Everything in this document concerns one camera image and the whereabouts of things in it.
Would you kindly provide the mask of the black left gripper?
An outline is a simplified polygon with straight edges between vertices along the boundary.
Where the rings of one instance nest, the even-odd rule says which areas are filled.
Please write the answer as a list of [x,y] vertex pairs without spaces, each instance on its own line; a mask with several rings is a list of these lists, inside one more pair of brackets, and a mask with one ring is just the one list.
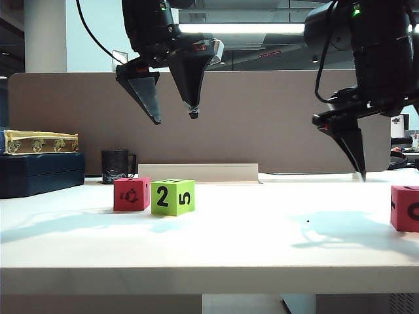
[[199,115],[204,71],[210,62],[209,33],[179,33],[131,40],[139,56],[116,68],[117,82],[131,95],[150,120],[162,122],[156,84],[160,73],[150,69],[169,67],[191,119]]

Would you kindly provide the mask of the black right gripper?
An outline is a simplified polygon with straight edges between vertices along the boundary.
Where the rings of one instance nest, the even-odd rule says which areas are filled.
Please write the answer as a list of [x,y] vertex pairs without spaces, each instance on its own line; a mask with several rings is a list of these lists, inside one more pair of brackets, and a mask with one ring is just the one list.
[[363,136],[356,119],[376,114],[397,116],[409,105],[414,105],[418,109],[418,87],[392,96],[388,94],[376,98],[363,95],[359,88],[345,88],[336,92],[330,101],[333,108],[315,114],[312,123],[318,129],[326,130],[333,117],[339,118],[335,122],[335,141],[348,157],[354,170],[361,175],[363,181],[366,181]]

